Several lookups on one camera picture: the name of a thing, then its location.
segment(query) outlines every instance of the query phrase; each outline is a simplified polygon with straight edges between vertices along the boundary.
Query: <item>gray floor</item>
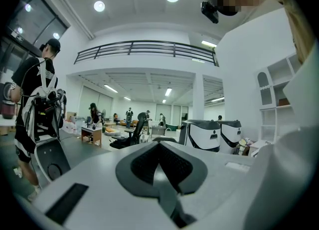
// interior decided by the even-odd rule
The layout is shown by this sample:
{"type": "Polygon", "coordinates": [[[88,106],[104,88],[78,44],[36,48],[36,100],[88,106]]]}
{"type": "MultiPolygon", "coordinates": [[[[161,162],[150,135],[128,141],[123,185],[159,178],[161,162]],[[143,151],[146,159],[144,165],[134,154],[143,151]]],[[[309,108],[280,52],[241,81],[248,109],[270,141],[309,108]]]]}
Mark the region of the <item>gray floor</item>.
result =
{"type": "MultiPolygon", "coordinates": [[[[27,179],[20,179],[13,171],[14,168],[18,167],[17,155],[13,143],[14,135],[15,133],[9,133],[8,135],[0,136],[0,163],[3,172],[7,177],[7,181],[12,187],[12,191],[27,198],[27,196],[33,192],[34,188],[27,179]]],[[[74,168],[87,158],[109,152],[98,146],[82,143],[81,139],[77,139],[72,134],[67,134],[62,130],[60,131],[60,138],[61,145],[71,168],[74,168]]],[[[38,173],[39,168],[35,159],[32,160],[32,164],[35,171],[38,173]]]]}

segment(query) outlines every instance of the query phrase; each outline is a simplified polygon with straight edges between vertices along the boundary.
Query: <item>sofa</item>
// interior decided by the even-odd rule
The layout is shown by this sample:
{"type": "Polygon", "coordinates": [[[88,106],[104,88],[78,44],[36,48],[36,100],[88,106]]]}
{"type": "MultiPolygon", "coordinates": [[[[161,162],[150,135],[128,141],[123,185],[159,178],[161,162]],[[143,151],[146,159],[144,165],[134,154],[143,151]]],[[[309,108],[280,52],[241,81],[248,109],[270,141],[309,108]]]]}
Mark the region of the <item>sofa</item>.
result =
{"type": "MultiPolygon", "coordinates": [[[[134,126],[134,124],[137,124],[138,123],[138,120],[133,120],[133,122],[131,122],[131,127],[133,127],[134,126]]],[[[122,120],[121,122],[120,122],[120,125],[124,125],[124,126],[126,126],[126,122],[124,121],[124,120],[122,120]]]]}

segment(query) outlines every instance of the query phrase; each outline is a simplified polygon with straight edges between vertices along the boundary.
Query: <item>office chair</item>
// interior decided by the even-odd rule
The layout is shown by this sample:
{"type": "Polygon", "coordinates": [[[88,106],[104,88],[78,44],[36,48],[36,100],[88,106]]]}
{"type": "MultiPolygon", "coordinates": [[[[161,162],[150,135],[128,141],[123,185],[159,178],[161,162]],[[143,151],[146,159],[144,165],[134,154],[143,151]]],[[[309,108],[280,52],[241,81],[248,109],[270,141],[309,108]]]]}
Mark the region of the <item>office chair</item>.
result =
{"type": "Polygon", "coordinates": [[[138,115],[138,123],[136,124],[135,130],[125,130],[125,132],[129,133],[128,138],[112,136],[116,141],[112,142],[110,146],[112,148],[122,149],[132,145],[136,145],[140,143],[141,131],[144,126],[144,122],[146,121],[146,113],[140,113],[138,115]]]}

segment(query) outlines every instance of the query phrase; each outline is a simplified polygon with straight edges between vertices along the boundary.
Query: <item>floor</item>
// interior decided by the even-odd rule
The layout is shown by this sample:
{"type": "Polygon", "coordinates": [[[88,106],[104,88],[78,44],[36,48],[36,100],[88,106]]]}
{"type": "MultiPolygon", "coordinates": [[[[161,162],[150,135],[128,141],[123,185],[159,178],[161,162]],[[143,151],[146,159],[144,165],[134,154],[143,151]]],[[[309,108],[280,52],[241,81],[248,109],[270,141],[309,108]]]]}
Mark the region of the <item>floor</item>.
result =
{"type": "MultiPolygon", "coordinates": [[[[128,137],[128,133],[125,132],[125,126],[116,126],[115,129],[120,130],[123,136],[128,137]]],[[[6,175],[7,180],[12,187],[12,191],[21,195],[22,197],[27,198],[27,196],[31,194],[34,189],[27,179],[20,179],[13,171],[14,168],[18,167],[15,145],[13,143],[14,135],[14,132],[10,132],[8,135],[0,136],[0,164],[2,165],[4,174],[6,175]]],[[[173,137],[177,141],[179,139],[179,133],[177,132],[167,131],[165,135],[168,137],[173,137]]],[[[60,138],[61,145],[71,168],[74,168],[76,165],[89,157],[117,150],[110,146],[110,143],[112,143],[114,139],[104,134],[102,134],[102,149],[99,146],[82,142],[81,138],[78,138],[72,134],[68,134],[62,130],[60,130],[60,138]]],[[[34,156],[31,156],[31,161],[35,171],[37,172],[40,185],[45,187],[48,185],[48,182],[41,173],[34,156]]]]}

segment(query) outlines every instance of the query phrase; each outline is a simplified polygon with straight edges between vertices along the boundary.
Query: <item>backpack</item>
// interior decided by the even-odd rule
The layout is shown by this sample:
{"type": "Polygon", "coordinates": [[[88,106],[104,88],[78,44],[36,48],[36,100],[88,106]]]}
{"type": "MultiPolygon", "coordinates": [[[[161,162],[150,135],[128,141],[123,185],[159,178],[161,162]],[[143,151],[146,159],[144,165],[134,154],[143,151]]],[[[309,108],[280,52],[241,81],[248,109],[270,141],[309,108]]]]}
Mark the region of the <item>backpack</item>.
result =
{"type": "Polygon", "coordinates": [[[126,121],[130,122],[132,120],[132,113],[131,111],[128,111],[128,113],[126,114],[126,121]]]}
{"type": "Polygon", "coordinates": [[[37,141],[35,140],[35,136],[37,136],[35,133],[35,124],[38,124],[35,123],[35,118],[38,119],[40,117],[49,117],[49,121],[51,121],[51,123],[48,123],[48,125],[50,126],[45,126],[44,130],[47,130],[49,128],[51,131],[55,132],[57,137],[59,137],[58,123],[61,117],[61,103],[59,100],[58,92],[54,87],[56,82],[56,75],[54,74],[49,85],[46,86],[46,64],[43,63],[45,60],[43,58],[38,58],[38,60],[41,63],[40,76],[42,85],[37,87],[31,93],[31,97],[28,98],[21,114],[27,135],[32,139],[34,143],[36,143],[37,141]],[[51,109],[50,112],[45,111],[48,106],[51,109]]]}

